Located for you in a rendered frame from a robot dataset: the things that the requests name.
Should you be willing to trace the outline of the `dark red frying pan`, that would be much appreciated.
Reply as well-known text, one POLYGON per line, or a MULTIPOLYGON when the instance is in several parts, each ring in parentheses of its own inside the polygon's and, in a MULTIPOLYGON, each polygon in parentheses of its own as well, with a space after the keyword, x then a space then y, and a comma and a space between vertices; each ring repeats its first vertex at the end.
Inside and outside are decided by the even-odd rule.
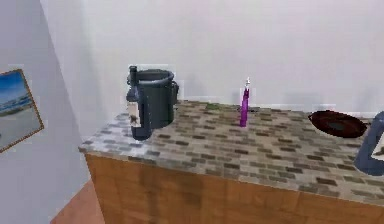
POLYGON ((313 112, 308 119, 318 130, 341 138, 361 137, 368 126, 368 123, 354 116, 331 110, 313 112))

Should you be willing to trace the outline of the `purple spray bottle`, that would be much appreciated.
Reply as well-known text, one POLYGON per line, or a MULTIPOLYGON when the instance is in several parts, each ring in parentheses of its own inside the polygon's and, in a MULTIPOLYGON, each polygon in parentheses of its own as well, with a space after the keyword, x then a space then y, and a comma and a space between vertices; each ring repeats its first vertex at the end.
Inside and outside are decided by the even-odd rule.
POLYGON ((249 100, 249 85, 250 78, 248 77, 245 83, 245 88, 243 92, 242 106, 241 106, 241 118, 240 118, 240 127, 246 127, 247 124, 247 113, 248 113, 248 100, 249 100))

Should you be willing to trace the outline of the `dark blue wine bottle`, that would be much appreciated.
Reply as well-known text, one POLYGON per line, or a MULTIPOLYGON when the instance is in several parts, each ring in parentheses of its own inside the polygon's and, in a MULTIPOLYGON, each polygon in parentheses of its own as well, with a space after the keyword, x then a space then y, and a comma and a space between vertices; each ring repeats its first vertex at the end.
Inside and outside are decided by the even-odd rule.
POLYGON ((126 95, 126 101, 132 137, 135 140, 144 141, 151 137, 152 127, 148 98, 139 84, 136 66, 129 67, 127 84, 129 85, 129 90, 126 95))

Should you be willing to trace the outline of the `wooden counter with stone top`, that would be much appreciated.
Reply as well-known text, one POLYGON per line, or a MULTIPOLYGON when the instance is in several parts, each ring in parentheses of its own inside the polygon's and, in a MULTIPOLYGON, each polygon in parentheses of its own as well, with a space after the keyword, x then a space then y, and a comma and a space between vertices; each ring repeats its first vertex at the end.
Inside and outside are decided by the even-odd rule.
POLYGON ((139 142, 122 113, 85 155, 105 224, 384 224, 384 177, 353 165, 360 139, 312 126, 305 112, 182 101, 139 142))

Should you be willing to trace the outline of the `framed beach picture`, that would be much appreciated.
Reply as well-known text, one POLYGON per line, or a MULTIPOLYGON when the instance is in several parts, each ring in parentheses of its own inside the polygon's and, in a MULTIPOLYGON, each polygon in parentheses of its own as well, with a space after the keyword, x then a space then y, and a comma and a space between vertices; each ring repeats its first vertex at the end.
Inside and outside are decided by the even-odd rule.
POLYGON ((0 153, 43 129, 23 70, 0 73, 0 153))

